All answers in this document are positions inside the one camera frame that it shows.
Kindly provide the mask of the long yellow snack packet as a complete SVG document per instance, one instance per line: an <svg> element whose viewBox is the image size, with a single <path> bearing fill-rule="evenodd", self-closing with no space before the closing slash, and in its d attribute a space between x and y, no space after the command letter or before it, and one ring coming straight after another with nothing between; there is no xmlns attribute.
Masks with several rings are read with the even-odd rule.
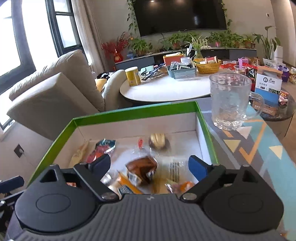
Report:
<svg viewBox="0 0 296 241"><path fill-rule="evenodd" d="M69 168L73 168L76 164L79 164L83 161L87 149L89 146L89 140L85 141L83 145L81 145L78 150L71 157L70 163L68 165Z"/></svg>

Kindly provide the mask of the pink blue snack packet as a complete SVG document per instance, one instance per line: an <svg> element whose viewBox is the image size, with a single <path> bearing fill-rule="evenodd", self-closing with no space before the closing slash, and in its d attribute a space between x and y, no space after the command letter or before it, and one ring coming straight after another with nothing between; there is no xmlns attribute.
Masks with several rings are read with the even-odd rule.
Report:
<svg viewBox="0 0 296 241"><path fill-rule="evenodd" d="M87 163L92 163L99 157L103 156L104 154L109 154L114 151L115 149L116 140L109 140L104 138L103 140L100 140L96 143L94 150L92 153L88 156L86 159Z"/></svg>

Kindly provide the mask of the orange snack packet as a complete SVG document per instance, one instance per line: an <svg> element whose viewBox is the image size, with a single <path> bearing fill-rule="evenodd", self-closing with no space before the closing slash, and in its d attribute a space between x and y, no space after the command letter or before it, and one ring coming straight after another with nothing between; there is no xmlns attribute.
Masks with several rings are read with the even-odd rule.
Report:
<svg viewBox="0 0 296 241"><path fill-rule="evenodd" d="M135 185L133 185L122 172L115 172L115 181L112 185L116 193L121 195L119 190L123 189L125 193L143 194Z"/></svg>

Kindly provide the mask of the green cardboard box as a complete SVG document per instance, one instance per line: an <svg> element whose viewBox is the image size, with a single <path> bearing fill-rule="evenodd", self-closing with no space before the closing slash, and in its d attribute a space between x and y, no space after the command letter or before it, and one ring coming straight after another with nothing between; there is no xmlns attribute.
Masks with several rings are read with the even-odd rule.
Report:
<svg viewBox="0 0 296 241"><path fill-rule="evenodd" d="M154 104L74 118L53 142L31 176L32 183L48 166L67 168L86 141L115 140L112 168L123 170L139 138L164 133L177 157L197 155L208 164L217 156L203 114L195 101Z"/></svg>

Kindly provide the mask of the clear glass mug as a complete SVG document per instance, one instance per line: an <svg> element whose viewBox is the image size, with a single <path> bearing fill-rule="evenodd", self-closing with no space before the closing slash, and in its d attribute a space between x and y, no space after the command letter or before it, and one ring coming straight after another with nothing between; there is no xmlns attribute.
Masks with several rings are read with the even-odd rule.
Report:
<svg viewBox="0 0 296 241"><path fill-rule="evenodd" d="M251 91L252 81L242 74L218 72L210 75L212 99L212 121L214 125L226 131L234 131L245 121L261 114L265 102L263 97ZM259 109L247 115L249 100L259 102Z"/></svg>

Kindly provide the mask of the beige sofa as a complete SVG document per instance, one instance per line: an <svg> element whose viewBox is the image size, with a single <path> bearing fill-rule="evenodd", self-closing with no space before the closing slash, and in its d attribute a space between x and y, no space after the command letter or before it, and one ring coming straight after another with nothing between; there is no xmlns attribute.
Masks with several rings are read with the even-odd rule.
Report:
<svg viewBox="0 0 296 241"><path fill-rule="evenodd" d="M118 70L99 91L86 57L75 50L10 88L7 115L53 141L73 118L130 107L120 93L126 80Z"/></svg>

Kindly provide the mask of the white round coffee table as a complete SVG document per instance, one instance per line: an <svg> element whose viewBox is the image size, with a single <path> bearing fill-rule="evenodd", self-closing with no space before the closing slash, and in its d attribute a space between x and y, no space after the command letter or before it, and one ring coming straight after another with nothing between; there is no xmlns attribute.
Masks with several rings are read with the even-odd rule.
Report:
<svg viewBox="0 0 296 241"><path fill-rule="evenodd" d="M120 93L126 99L149 103L196 99L210 94L210 79L209 75L198 74L195 78L186 79L166 75L137 86L130 86L125 81Z"/></svg>

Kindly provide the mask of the round dark side table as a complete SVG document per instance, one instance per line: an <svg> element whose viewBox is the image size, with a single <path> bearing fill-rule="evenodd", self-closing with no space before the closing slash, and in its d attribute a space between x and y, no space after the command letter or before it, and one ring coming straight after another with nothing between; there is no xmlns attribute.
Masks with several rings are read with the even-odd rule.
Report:
<svg viewBox="0 0 296 241"><path fill-rule="evenodd" d="M281 90L278 105L271 105L266 101L260 116L273 130L278 139L282 140L287 135L294 114L294 98L287 91Z"/></svg>

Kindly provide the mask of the yellow tin can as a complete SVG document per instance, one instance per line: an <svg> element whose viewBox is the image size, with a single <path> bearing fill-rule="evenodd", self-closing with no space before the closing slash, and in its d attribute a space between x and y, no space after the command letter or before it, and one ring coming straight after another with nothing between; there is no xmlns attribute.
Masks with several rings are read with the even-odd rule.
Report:
<svg viewBox="0 0 296 241"><path fill-rule="evenodd" d="M130 86L137 86L141 84L137 66L125 69L125 74Z"/></svg>

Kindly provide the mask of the blue plastic tray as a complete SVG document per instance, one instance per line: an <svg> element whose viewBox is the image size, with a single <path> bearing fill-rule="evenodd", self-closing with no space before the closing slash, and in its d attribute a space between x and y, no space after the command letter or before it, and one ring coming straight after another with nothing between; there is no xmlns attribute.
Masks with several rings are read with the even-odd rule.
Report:
<svg viewBox="0 0 296 241"><path fill-rule="evenodd" d="M170 66L167 66L168 75L174 79L194 78L197 76L197 68L185 68L185 69L173 69L170 70Z"/></svg>

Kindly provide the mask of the blue white carton box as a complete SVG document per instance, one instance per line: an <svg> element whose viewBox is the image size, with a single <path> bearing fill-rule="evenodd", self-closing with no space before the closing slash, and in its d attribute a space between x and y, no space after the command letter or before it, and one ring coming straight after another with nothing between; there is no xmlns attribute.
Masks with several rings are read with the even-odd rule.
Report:
<svg viewBox="0 0 296 241"><path fill-rule="evenodd" d="M279 107L278 101L280 97L282 79L276 74L262 72L257 73L252 83L251 90L260 94L265 103L263 113L275 116Z"/></svg>

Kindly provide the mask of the dark tv cabinet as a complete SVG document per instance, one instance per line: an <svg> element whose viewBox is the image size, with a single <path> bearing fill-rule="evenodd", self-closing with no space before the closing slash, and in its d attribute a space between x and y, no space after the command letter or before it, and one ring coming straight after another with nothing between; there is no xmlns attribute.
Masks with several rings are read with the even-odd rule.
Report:
<svg viewBox="0 0 296 241"><path fill-rule="evenodd" d="M143 67L150 65L159 65L164 63L163 56L167 54L173 54L183 52L186 56L186 49L176 51L165 51L154 54L148 54L141 57L135 57L133 59L127 59L118 63L115 63L116 70L125 70L130 67L137 66L140 70ZM217 56L219 60L238 60L241 57L257 57L256 49L246 48L205 48L201 50L203 57Z"/></svg>

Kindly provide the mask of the purple gift bag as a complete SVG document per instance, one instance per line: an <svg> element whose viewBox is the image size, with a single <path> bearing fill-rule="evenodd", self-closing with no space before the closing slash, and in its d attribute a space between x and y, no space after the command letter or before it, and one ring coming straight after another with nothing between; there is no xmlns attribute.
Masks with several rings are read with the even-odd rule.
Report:
<svg viewBox="0 0 296 241"><path fill-rule="evenodd" d="M290 76L290 71L289 71L289 69L288 69L286 66L282 66L282 65L279 65L279 66L278 66L278 69L279 69L280 71L282 71L282 76L281 76L282 81L283 81L283 82L288 82L288 79L289 79L289 76Z"/></svg>

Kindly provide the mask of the wall power socket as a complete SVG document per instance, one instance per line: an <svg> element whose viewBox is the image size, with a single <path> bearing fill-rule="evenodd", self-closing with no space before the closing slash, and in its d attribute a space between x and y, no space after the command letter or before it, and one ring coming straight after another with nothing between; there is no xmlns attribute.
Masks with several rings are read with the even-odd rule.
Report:
<svg viewBox="0 0 296 241"><path fill-rule="evenodd" d="M20 158L23 154L24 154L24 150L23 148L20 146L20 144L18 144L15 149L14 149L14 153Z"/></svg>

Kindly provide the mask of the wall mounted television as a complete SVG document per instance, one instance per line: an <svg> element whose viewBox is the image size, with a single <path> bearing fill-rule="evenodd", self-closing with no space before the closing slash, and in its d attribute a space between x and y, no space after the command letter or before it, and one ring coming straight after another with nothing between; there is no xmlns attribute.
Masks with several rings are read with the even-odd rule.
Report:
<svg viewBox="0 0 296 241"><path fill-rule="evenodd" d="M135 1L133 9L141 36L188 30L227 29L222 1Z"/></svg>

